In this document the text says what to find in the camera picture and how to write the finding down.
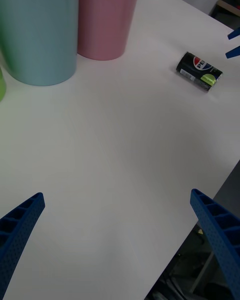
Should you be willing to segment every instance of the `pink cylinder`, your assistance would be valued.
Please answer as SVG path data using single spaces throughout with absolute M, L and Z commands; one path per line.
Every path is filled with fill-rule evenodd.
M 79 0 L 77 52 L 95 60 L 120 57 L 137 0 Z

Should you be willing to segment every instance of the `white table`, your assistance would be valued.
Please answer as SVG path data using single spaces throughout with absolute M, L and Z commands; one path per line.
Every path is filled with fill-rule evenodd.
M 0 216 L 46 208 L 5 300 L 142 300 L 240 158 L 240 59 L 230 29 L 181 0 L 138 0 L 125 54 L 78 56 L 68 81 L 5 71 Z M 190 51 L 223 70 L 209 93 L 175 73 Z

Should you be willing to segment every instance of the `pepsi logo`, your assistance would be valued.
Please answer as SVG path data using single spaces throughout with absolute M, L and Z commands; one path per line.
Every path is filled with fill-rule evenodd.
M 193 64 L 194 64 L 195 68 L 197 68 L 198 70 L 208 70 L 208 69 L 212 68 L 212 65 L 210 65 L 206 61 L 201 60 L 197 56 L 194 57 Z

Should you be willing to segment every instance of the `green cylinder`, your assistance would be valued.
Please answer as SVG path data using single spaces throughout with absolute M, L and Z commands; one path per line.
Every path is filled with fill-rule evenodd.
M 17 80 L 49 86 L 77 64 L 79 0 L 0 0 L 0 48 Z
M 6 93 L 6 83 L 4 80 L 2 70 L 0 68 L 0 101 L 3 99 L 5 93 Z

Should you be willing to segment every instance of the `black can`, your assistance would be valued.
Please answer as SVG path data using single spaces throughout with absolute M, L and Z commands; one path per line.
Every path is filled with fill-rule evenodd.
M 182 57 L 176 71 L 207 91 L 223 74 L 222 71 L 189 52 Z

